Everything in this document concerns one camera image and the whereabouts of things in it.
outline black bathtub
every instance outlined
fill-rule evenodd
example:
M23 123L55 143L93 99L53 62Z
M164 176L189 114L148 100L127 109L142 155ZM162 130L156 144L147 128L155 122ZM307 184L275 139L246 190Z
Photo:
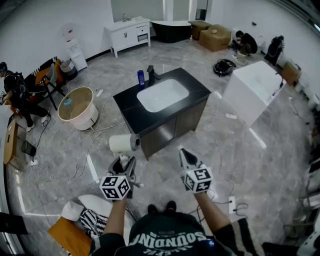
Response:
M175 43L191 37L188 21L151 21L156 38L165 43Z

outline shoe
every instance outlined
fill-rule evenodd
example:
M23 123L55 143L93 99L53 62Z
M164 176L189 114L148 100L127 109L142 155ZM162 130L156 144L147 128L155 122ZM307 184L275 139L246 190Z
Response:
M154 204L149 204L148 206L148 214L157 214L158 209Z
M48 115L41 118L41 124L43 124L47 120Z
M169 201L168 204L166 205L166 208L165 208L166 211L168 212L176 212L177 210L177 205L176 205L176 202L175 201Z
M30 132L34 127L35 127L35 123L33 123L32 126L28 127L28 128L26 129L26 131L27 131L27 132Z

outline marble floor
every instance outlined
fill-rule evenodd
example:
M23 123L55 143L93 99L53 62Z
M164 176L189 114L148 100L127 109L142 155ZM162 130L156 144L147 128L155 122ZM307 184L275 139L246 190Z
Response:
M206 113L202 115L195 132L190 131L174 140L149 161L141 151L135 152L136 179L144 183L144 187L134 189L131 207L141 215L146 213L149 203L163 208L169 200L175 200L178 211L184 213L197 208L193 195L185 191L180 180L179 147L183 146L199 153L206 165L211 167L216 192L214 201L225 202L230 195L234 195L237 204L248 204L248 209L240 210L239 214L247 215L257 239L261 243L281 242L284 239L283 224L292 221L299 207L298 198L303 190L302 175L308 162L306 138L311 130L311 125L305 122L312 122L312 114L302 96L292 88L285 87L251 129L239 119L221 116L234 114L218 97L223 94L230 77L216 76L212 66L221 58L234 60L232 54L231 50L211 52L191 40L173 44L152 41L150 48L136 46L119 52L118 58L107 53L90 61L88 68L63 89L65 92L80 86L89 86L94 92L108 89L109 92L105 90L100 97L94 98L95 105L101 111L111 94L99 123L99 128L105 128L124 121L112 96L138 83L137 70L144 70L146 74L148 65L154 65L155 71L162 74L184 68L213 92L207 101ZM235 63L239 68L261 59L262 56L257 54L244 62ZM54 99L59 103L62 97L55 94ZM300 117L295 114L292 104ZM62 122L49 101L43 102L42 106L50 110L52 120L37 149L41 167L58 152L91 134ZM26 125L24 119L17 120ZM44 127L39 117L34 116L34 121L36 126L26 135L26 139L36 145ZM108 147L109 137L128 132L126 125L120 124L105 131L93 143L88 154L99 178L106 175L114 159ZM24 218L29 235L21 237L30 253L66 255L47 230L57 221L64 204L69 200L85 194L102 197L99 184L94 182L87 164L82 173L87 150L100 133L102 131L59 154L43 169L28 165L20 166L19 170L11 166L6 169L12 211ZM253 133L259 136L266 147ZM228 213L228 205L218 206ZM230 218L236 220L240 217L232 214Z

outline paper towel roll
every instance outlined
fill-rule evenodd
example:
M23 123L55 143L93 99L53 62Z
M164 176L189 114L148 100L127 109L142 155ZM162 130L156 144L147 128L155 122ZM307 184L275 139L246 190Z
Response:
M137 134L113 135L109 139L112 152L130 152L140 148L140 136Z

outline person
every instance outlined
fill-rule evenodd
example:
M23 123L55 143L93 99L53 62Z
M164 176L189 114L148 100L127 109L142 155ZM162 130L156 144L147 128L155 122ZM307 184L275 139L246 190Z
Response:
M35 127L35 123L30 114L42 117L41 123L44 123L47 120L47 117L50 115L49 112L46 109L31 103L27 99L26 95L20 91L20 85L23 83L22 80L18 77L17 73L8 70L5 62L0 63L0 78L4 78L4 90L6 92L6 96L1 100L1 105L5 101L10 100L13 107L19 110L26 119L26 130L28 132Z
M276 65L280 54L285 49L285 38L283 35L276 36L269 45L268 52L264 58L272 65Z
M237 40L232 40L231 47L239 50L240 53L249 55L255 54L258 51L256 40L248 33L243 33L241 30L235 33Z
M206 192L194 196L213 237L207 238L196 218L176 212L176 203L170 201L162 213L153 204L148 206L148 214L132 226L126 246L123 235L127 199L124 198L113 203L104 231L92 241L89 255L265 255L262 247L254 242L246 218L231 223Z

